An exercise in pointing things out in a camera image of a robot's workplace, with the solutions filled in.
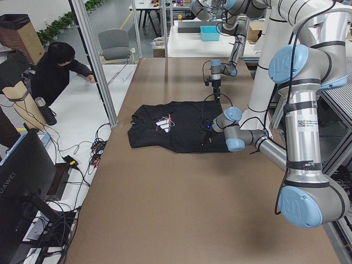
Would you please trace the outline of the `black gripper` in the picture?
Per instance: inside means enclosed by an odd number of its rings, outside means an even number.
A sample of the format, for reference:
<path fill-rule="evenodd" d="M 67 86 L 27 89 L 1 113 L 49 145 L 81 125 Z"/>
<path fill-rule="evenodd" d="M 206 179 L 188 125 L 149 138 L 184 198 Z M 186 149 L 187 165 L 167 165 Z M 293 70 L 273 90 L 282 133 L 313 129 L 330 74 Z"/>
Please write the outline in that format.
<path fill-rule="evenodd" d="M 202 135 L 202 141 L 200 142 L 201 146 L 206 146 L 212 143 L 212 133 L 209 131 L 199 131 Z"/>
<path fill-rule="evenodd" d="M 212 88 L 213 88 L 213 95 L 215 100 L 219 100 L 221 96 L 221 80 L 211 80 Z"/>

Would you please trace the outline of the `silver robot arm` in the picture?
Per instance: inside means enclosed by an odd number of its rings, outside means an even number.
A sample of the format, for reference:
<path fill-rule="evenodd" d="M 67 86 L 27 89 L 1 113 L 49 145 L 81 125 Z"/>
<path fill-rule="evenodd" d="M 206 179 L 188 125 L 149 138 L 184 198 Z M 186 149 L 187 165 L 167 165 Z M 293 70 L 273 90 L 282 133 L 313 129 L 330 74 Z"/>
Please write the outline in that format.
<path fill-rule="evenodd" d="M 244 130 L 241 111 L 229 107 L 202 128 L 206 141 L 224 134 L 230 152 L 252 145 L 285 169 L 276 213 L 300 228 L 315 228 L 345 217 L 344 189 L 322 171 L 316 92 L 347 83 L 345 42 L 325 41 L 310 47 L 289 44 L 272 58 L 260 55 L 265 73 L 278 87 L 283 106 L 285 146 L 277 146 L 263 129 Z"/>
<path fill-rule="evenodd" d="M 221 96 L 221 75 L 237 76 L 238 59 L 244 53 L 250 20 L 259 19 L 266 13 L 267 6 L 258 1 L 226 1 L 224 17 L 217 28 L 222 35 L 234 37 L 231 54 L 226 63 L 220 59 L 210 61 L 211 75 L 209 81 L 213 88 L 215 100 Z"/>

